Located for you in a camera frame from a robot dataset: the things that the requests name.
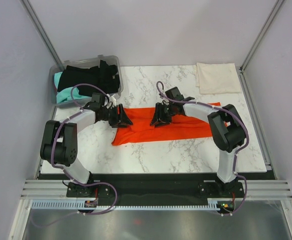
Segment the right aluminium frame post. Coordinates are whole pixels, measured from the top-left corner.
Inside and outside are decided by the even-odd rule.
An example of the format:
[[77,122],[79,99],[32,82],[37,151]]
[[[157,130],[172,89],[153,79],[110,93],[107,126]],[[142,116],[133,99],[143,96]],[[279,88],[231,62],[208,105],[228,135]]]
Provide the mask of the right aluminium frame post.
[[249,63],[251,62],[253,56],[255,55],[257,49],[259,48],[261,42],[265,38],[267,32],[269,31],[271,25],[275,21],[275,18],[279,14],[281,8],[285,4],[286,0],[276,0],[274,6],[272,7],[270,13],[268,14],[264,24],[262,25],[256,39],[254,40],[251,48],[249,49],[243,63],[239,67],[239,72],[242,74],[247,69]]

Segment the clear plastic storage bin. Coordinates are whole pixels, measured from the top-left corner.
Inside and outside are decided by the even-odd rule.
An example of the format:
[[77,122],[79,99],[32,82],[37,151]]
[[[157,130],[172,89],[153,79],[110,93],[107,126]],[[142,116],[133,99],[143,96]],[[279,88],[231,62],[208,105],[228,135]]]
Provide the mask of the clear plastic storage bin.
[[73,100],[85,104],[99,90],[118,99],[124,89],[120,62],[115,55],[54,65],[49,80],[51,102],[59,108],[74,107]]

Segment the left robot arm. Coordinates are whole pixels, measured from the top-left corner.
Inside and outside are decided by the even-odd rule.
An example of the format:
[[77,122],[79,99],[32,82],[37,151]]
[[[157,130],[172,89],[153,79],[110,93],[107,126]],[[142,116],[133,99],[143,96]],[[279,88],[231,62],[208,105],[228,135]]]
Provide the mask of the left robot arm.
[[90,102],[78,113],[63,121],[46,122],[40,148],[41,159],[67,174],[85,197],[93,195],[96,188],[90,171],[78,159],[78,133],[100,121],[107,122],[112,128],[133,125],[122,104],[113,105],[108,96],[93,93]]

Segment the cream folded cloth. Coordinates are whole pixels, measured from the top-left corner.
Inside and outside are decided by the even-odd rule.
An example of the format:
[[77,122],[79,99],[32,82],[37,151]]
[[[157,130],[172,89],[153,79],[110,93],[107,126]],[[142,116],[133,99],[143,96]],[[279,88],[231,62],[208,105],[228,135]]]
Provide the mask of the cream folded cloth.
[[234,63],[196,63],[196,86],[201,95],[236,94],[241,86]]

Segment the aluminium frame post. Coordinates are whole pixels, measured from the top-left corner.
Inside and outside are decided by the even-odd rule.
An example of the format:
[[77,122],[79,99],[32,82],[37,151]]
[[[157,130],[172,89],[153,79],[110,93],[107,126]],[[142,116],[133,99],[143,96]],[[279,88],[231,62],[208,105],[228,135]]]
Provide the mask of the aluminium frame post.
[[30,17],[33,25],[35,26],[37,32],[39,33],[41,39],[43,40],[47,50],[49,51],[51,57],[53,58],[54,62],[59,66],[61,70],[65,68],[62,66],[63,62],[61,61],[59,55],[57,54],[56,49],[54,48],[47,32],[44,29],[43,24],[41,23],[33,5],[31,4],[30,0],[20,0],[22,6],[26,10],[28,16]]
[[274,6],[272,7],[270,13],[268,14],[264,24],[262,25],[256,39],[254,40],[251,48],[249,49],[243,63],[239,67],[239,72],[242,74],[247,69],[249,63],[251,62],[253,56],[255,55],[257,49],[259,48],[261,42],[265,38],[267,32],[269,31],[271,25],[275,21],[275,18],[279,14],[281,8],[285,4],[286,0],[276,0]]

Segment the teal garment in bin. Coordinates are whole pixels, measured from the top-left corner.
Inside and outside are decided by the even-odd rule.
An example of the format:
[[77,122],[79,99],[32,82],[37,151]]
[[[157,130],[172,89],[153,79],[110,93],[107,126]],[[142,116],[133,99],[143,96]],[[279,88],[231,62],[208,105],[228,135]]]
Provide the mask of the teal garment in bin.
[[[55,85],[55,88],[57,90],[56,102],[58,104],[65,103],[65,102],[68,102],[68,101],[72,100],[72,97],[71,97],[71,89],[72,89],[72,87],[68,87],[68,88],[65,88],[63,90],[58,90],[58,86],[59,86],[61,75],[62,75],[62,72],[58,72],[58,73],[54,74],[54,85]],[[73,90],[73,98],[75,100],[79,100],[79,99],[86,98],[86,96],[80,95],[78,88],[74,88],[74,90]]]

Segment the orange t-shirt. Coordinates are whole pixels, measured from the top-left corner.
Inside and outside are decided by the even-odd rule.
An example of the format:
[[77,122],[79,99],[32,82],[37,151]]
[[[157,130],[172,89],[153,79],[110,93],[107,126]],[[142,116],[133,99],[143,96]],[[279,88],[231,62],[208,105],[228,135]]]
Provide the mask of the orange t-shirt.
[[117,129],[112,141],[113,146],[212,137],[208,123],[186,116],[176,107],[172,111],[172,122],[158,127],[150,125],[155,114],[154,107],[125,108],[124,111],[133,124]]

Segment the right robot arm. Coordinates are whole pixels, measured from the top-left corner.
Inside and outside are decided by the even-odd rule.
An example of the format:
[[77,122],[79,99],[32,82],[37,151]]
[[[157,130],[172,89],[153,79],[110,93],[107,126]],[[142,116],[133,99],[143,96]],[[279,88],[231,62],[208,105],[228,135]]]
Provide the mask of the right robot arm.
[[172,123],[176,115],[193,117],[209,124],[213,141],[219,149],[219,164],[215,191],[221,197],[233,191],[232,181],[237,177],[238,153],[249,143],[249,134],[234,105],[215,106],[202,103],[193,97],[184,97],[177,87],[163,92],[162,82],[156,84],[163,99],[155,105],[155,113],[150,123],[156,128]]

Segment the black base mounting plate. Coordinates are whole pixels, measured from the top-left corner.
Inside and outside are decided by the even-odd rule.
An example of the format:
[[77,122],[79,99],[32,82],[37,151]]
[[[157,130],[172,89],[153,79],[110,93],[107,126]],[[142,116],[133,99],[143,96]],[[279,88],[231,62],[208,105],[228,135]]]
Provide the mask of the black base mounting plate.
[[71,183],[64,174],[41,174],[39,180],[61,180],[68,198],[97,198],[106,205],[112,203],[203,204],[208,199],[239,200],[244,196],[244,182],[274,180],[273,171],[242,173],[232,183],[223,184],[215,173],[166,174],[94,174],[91,182],[97,186]]

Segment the black garment in bin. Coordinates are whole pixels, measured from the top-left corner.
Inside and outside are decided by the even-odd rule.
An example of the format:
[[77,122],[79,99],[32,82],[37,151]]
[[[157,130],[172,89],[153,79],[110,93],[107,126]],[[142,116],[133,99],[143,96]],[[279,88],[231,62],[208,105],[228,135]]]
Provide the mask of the black garment in bin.
[[68,65],[62,72],[58,90],[73,87],[77,84],[91,84],[107,94],[115,94],[121,86],[118,67],[101,60],[99,66],[79,68]]

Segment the left aluminium frame post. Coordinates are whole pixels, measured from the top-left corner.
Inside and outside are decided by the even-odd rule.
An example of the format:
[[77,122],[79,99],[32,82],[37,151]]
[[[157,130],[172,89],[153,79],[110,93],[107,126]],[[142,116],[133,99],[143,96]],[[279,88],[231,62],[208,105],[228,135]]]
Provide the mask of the left aluminium frame post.
[[47,50],[49,51],[51,57],[53,58],[54,62],[59,66],[61,70],[65,68],[62,66],[63,62],[61,61],[59,55],[57,54],[56,49],[54,48],[47,32],[44,29],[43,24],[41,23],[33,5],[31,4],[30,0],[20,0],[22,6],[26,10],[28,16],[30,17],[33,25],[35,26],[37,32],[39,33],[41,39],[43,40]]

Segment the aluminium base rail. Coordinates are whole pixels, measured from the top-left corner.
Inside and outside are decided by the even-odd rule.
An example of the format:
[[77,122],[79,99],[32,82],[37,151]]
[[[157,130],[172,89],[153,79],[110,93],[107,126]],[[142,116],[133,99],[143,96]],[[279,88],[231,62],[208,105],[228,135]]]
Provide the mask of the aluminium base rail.
[[[284,180],[248,180],[248,201],[252,200],[292,200],[289,185]],[[67,188],[61,180],[27,180],[21,199],[64,200]]]

